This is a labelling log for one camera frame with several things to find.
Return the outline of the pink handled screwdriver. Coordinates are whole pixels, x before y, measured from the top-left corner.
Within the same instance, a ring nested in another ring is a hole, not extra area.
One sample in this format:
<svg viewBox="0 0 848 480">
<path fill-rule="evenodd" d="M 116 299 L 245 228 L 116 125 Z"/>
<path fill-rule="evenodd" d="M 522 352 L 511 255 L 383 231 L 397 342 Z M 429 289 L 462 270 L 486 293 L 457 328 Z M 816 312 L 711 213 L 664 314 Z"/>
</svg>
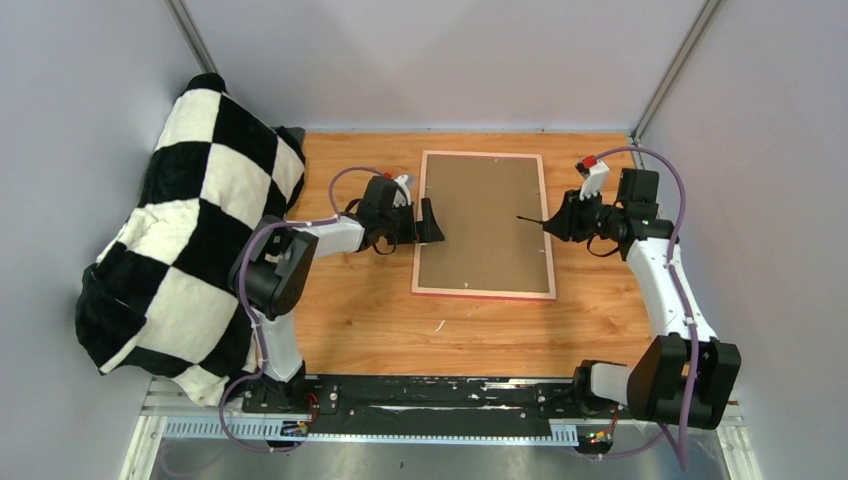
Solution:
<svg viewBox="0 0 848 480">
<path fill-rule="evenodd" d="M 517 215 L 516 218 L 518 220 L 527 221 L 527 222 L 530 222 L 530 223 L 533 223 L 533 224 L 541 225 L 543 227 L 547 224 L 547 221 L 545 221 L 545 220 L 528 218 L 528 217 L 521 216 L 521 215 Z"/>
</svg>

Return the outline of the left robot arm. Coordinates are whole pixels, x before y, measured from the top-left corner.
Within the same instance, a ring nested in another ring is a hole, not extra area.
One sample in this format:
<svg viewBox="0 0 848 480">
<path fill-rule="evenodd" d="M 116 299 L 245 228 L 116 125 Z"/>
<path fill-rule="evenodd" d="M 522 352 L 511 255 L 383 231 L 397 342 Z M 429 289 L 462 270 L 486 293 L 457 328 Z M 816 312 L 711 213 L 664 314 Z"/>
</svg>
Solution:
<svg viewBox="0 0 848 480">
<path fill-rule="evenodd" d="M 377 251 L 380 241 L 391 251 L 444 241 L 431 200 L 414 201 L 409 183 L 407 175 L 377 174 L 362 197 L 335 208 L 330 218 L 293 222 L 268 215 L 260 220 L 229 274 L 259 355 L 245 392 L 248 410 L 293 413 L 312 398 L 296 339 L 295 309 L 315 260 Z"/>
</svg>

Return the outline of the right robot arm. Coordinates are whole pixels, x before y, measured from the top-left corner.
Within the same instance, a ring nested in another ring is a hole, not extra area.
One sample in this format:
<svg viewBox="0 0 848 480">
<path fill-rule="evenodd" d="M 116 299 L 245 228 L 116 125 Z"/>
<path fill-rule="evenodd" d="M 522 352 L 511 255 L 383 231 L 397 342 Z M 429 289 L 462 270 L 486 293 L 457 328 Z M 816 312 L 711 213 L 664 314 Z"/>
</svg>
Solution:
<svg viewBox="0 0 848 480">
<path fill-rule="evenodd" d="M 626 168 L 616 199 L 602 200 L 609 175 L 602 164 L 578 169 L 580 188 L 564 194 L 545 232 L 574 243 L 615 242 L 634 275 L 653 340 L 634 367 L 585 360 L 575 371 L 571 403 L 584 417 L 609 406 L 637 420 L 713 430 L 718 427 L 741 368 L 736 345 L 719 340 L 697 306 L 681 262 L 672 221 L 658 215 L 659 175 Z"/>
</svg>

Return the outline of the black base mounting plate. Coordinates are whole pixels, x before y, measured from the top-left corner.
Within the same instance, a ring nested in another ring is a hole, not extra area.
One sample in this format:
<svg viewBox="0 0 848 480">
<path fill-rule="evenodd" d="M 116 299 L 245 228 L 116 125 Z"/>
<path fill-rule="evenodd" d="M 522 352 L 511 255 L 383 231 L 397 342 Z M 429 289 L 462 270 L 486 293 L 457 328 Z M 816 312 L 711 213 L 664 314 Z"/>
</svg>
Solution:
<svg viewBox="0 0 848 480">
<path fill-rule="evenodd" d="M 553 422 L 588 422 L 605 429 L 615 406 L 587 400 L 569 378 L 307 375 L 311 400 L 303 414 L 315 434 L 495 440 L 555 436 Z"/>
</svg>

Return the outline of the black white checkered pillow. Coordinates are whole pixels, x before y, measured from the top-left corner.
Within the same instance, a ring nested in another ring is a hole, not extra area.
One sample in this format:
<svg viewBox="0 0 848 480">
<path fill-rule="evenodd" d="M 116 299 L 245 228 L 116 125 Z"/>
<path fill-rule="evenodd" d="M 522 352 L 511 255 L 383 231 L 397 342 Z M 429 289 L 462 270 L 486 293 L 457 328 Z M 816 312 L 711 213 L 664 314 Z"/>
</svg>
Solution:
<svg viewBox="0 0 848 480">
<path fill-rule="evenodd" d="M 246 110 L 215 73 L 176 99 L 139 199 L 82 276 L 77 340 L 101 374 L 133 366 L 216 405 L 258 354 L 228 277 L 259 221 L 284 217 L 306 159 L 286 130 Z"/>
</svg>

